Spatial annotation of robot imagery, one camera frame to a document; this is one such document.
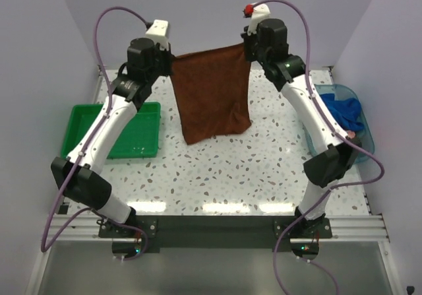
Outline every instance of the blue cloth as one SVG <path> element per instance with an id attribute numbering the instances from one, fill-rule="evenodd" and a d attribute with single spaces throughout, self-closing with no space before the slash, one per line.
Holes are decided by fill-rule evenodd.
<path id="1" fill-rule="evenodd" d="M 361 114 L 362 106 L 356 98 L 335 100 L 334 94 L 322 94 L 320 96 L 340 127 L 354 132 L 364 130 L 363 123 L 357 120 Z"/>

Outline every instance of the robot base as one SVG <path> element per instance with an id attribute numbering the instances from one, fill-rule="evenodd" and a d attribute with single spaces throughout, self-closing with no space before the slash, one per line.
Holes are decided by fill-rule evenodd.
<path id="1" fill-rule="evenodd" d="M 162 247 L 274 249 L 283 229 L 296 216 L 136 216 L 138 227 L 148 235 L 148 253 Z M 100 238 L 135 238 L 132 230 L 122 230 L 109 222 L 97 221 Z M 291 238 L 332 238 L 330 221 L 322 217 L 310 226 L 298 226 L 286 235 L 280 252 L 290 252 Z M 135 242 L 113 242 L 113 253 L 132 253 Z"/>

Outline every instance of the cable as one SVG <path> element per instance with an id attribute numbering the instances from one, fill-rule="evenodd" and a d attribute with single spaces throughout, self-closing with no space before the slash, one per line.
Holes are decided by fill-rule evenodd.
<path id="1" fill-rule="evenodd" d="M 112 105 L 112 101 L 113 101 L 113 96 L 112 96 L 112 93 L 111 93 L 111 83 L 110 83 L 110 80 L 109 80 L 109 78 L 107 76 L 106 68 L 104 67 L 104 63 L 102 61 L 102 58 L 100 56 L 100 51 L 98 49 L 98 41 L 97 41 L 98 35 L 97 35 L 97 33 L 98 33 L 98 25 L 100 24 L 100 21 L 101 21 L 102 17 L 106 13 L 108 13 L 110 11 L 114 11 L 114 10 L 126 11 L 128 13 L 131 13 L 132 15 L 136 16 L 137 18 L 139 18 L 145 24 L 145 26 L 147 28 L 151 25 L 149 22 L 147 22 L 145 19 L 143 19 L 138 13 L 136 13 L 136 12 L 134 12 L 134 11 L 128 9 L 128 8 L 125 8 L 125 7 L 111 7 L 111 8 L 108 8 L 105 11 L 103 11 L 100 14 L 100 16 L 98 17 L 98 19 L 97 19 L 97 22 L 96 22 L 95 27 L 94 27 L 93 42 L 94 42 L 94 51 L 95 51 L 95 54 L 96 54 L 96 57 L 97 57 L 98 65 L 100 66 L 100 70 L 103 73 L 103 76 L 104 76 L 104 79 L 105 79 L 105 83 L 107 84 L 107 93 L 108 93 L 108 100 L 109 100 L 108 105 L 107 105 L 107 109 L 105 111 L 107 115 L 109 115 L 109 113 L 111 111 L 111 105 Z M 86 139 L 86 142 L 84 143 L 84 145 L 82 146 L 82 148 L 80 150 L 81 155 L 78 155 L 78 157 L 76 158 L 75 163 L 73 164 L 71 170 L 67 174 L 67 176 L 65 178 L 65 181 L 61 184 L 61 187 L 59 188 L 59 192 L 57 193 L 57 195 L 55 197 L 55 200 L 54 200 L 54 202 L 53 202 L 53 204 L 51 206 L 50 212 L 48 214 L 47 221 L 45 222 L 44 232 L 43 232 L 42 239 L 41 239 L 41 252 L 48 251 L 48 249 L 51 248 L 51 246 L 54 244 L 54 242 L 57 240 L 57 238 L 60 236 L 60 234 L 64 231 L 64 229 L 66 229 L 66 227 L 78 215 L 80 215 L 84 211 L 93 211 L 90 208 L 83 208 L 80 211 L 78 211 L 77 213 L 75 213 L 74 215 L 72 215 L 72 217 L 70 217 L 70 219 L 68 219 L 64 223 L 64 225 L 62 225 L 62 227 L 59 229 L 59 231 L 57 231 L 57 233 L 54 235 L 54 237 L 52 237 L 52 239 L 49 242 L 47 242 L 48 232 L 49 232 L 49 230 L 51 228 L 51 222 L 53 220 L 55 211 L 57 210 L 57 207 L 59 206 L 59 203 L 60 203 L 61 197 L 63 195 L 63 192 L 65 191 L 65 189 L 66 189 L 67 185 L 69 184 L 69 182 L 70 182 L 73 174 L 75 173 L 76 169 L 78 168 L 79 163 L 82 160 L 83 154 L 85 153 L 86 149 L 90 145 L 90 143 L 91 143 L 92 139 L 94 138 L 95 134 L 98 132 L 98 130 L 100 130 L 100 128 L 103 125 L 103 123 L 106 120 L 106 118 L 107 118 L 106 116 L 103 116 L 101 118 L 101 120 L 98 122 L 97 126 L 95 126 L 95 128 L 93 128 L 91 134 L 88 136 L 88 138 Z M 96 215 L 98 215 L 98 216 L 100 216 L 102 218 L 105 218 L 104 216 L 98 214 L 96 211 L 93 211 L 93 212 Z M 143 232 L 140 228 L 136 228 L 136 227 L 132 227 L 132 226 L 127 226 L 125 224 L 120 224 L 120 223 L 115 222 L 115 221 L 110 220 L 110 219 L 108 219 L 108 220 L 111 223 L 113 223 L 114 225 L 116 225 L 116 226 L 120 226 L 122 228 L 131 229 L 131 230 L 135 230 L 137 232 L 140 232 L 145 237 L 145 247 L 144 247 L 144 249 L 141 252 L 138 252 L 135 256 L 130 257 L 130 258 L 127 258 L 125 260 L 137 258 L 141 254 L 144 253 L 144 251 L 146 249 L 146 246 L 148 244 L 148 242 L 147 242 L 148 241 L 148 238 L 147 238 L 145 232 Z"/>
<path id="2" fill-rule="evenodd" d="M 303 26 L 305 27 L 305 33 L 306 33 L 306 60 L 305 60 L 305 81 L 306 81 L 306 86 L 308 88 L 308 92 L 309 94 L 313 91 L 312 90 L 312 86 L 311 86 L 311 82 L 309 81 L 309 60 L 311 58 L 311 37 L 309 35 L 309 27 L 307 24 L 307 21 L 305 19 L 305 16 L 303 15 L 303 13 L 299 10 L 299 8 L 297 8 L 293 3 L 290 3 L 289 1 L 286 0 L 262 0 L 259 1 L 257 3 L 254 3 L 252 5 L 252 8 L 255 8 L 256 6 L 259 6 L 263 3 L 283 3 L 284 5 L 289 6 L 290 8 L 292 8 L 301 18 Z M 366 185 L 366 184 L 370 184 L 370 183 L 374 183 L 378 180 L 380 180 L 384 174 L 385 174 L 385 169 L 384 166 L 382 165 L 381 161 L 378 160 L 378 158 L 376 158 L 372 153 L 366 151 L 365 149 L 353 144 L 352 142 L 350 142 L 349 140 L 347 140 L 346 138 L 344 138 L 342 135 L 340 135 L 337 131 L 336 128 L 330 123 L 330 120 L 327 118 L 327 116 L 325 115 L 325 113 L 323 112 L 321 106 L 319 105 L 317 99 L 311 95 L 311 99 L 315 105 L 315 108 L 318 110 L 319 114 L 321 115 L 321 117 L 323 118 L 324 122 L 327 124 L 327 126 L 330 128 L 331 132 L 337 136 L 337 138 L 339 138 L 340 140 L 342 140 L 344 143 L 346 143 L 347 145 L 349 145 L 350 147 L 354 148 L 355 150 L 359 151 L 360 153 L 363 153 L 365 155 L 367 155 L 368 157 L 370 157 L 371 159 L 373 159 L 378 166 L 380 167 L 380 174 L 368 181 L 355 181 L 355 182 L 348 182 L 348 183 L 341 183 L 341 184 L 337 184 L 337 185 L 333 185 L 330 187 L 330 189 L 305 213 L 303 213 L 298 219 L 296 219 L 295 221 L 293 221 L 286 229 L 283 230 L 282 234 L 280 234 L 280 237 L 277 240 L 276 243 L 276 247 L 274 250 L 274 254 L 273 254 L 273 268 L 274 268 L 274 274 L 276 275 L 276 279 L 278 284 L 280 285 L 281 289 L 286 293 L 286 295 L 290 295 L 290 293 L 287 291 L 287 289 L 285 288 L 279 274 L 278 274 L 278 269 L 277 269 L 277 250 L 278 247 L 280 245 L 280 242 L 282 240 L 282 238 L 298 223 L 300 222 L 302 219 L 304 219 L 311 211 L 313 211 L 319 204 L 321 204 L 324 199 L 329 196 L 329 194 L 331 193 L 331 191 L 339 188 L 339 187 L 343 187 L 343 186 L 351 186 L 351 185 Z M 316 267 L 322 269 L 325 273 L 328 274 L 328 276 L 330 276 L 330 278 L 332 279 L 335 287 L 336 287 L 336 295 L 340 294 L 340 288 L 338 286 L 338 282 L 337 280 L 334 278 L 334 276 L 327 271 L 324 267 L 320 266 L 317 263 L 313 263 L 312 261 L 310 262 L 311 264 L 315 265 Z"/>

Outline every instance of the terrazzo surface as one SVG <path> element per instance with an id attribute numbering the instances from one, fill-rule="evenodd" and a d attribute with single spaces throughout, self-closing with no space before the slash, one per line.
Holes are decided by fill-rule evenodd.
<path id="1" fill-rule="evenodd" d="M 110 80 L 116 71 L 107 72 Z M 328 71 L 311 71 L 315 84 L 332 83 Z M 104 102 L 105 80 L 96 98 Z M 252 126 L 241 135 L 217 136 L 187 146 L 171 81 L 159 78 L 148 101 L 161 104 L 158 155 L 108 160 L 102 177 L 138 214 L 293 214 L 307 185 L 303 163 L 311 156 L 302 123 L 289 102 L 251 69 Z M 356 166 L 343 181 L 360 180 Z M 70 202 L 68 214 L 82 208 Z M 331 194 L 327 215 L 368 215 L 362 186 Z"/>

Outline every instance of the brown object in basket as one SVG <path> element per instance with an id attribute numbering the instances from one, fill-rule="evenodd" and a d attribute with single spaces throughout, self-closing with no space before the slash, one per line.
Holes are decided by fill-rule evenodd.
<path id="1" fill-rule="evenodd" d="M 243 133 L 251 126 L 248 85 L 251 63 L 243 44 L 176 57 L 171 82 L 188 145 Z"/>

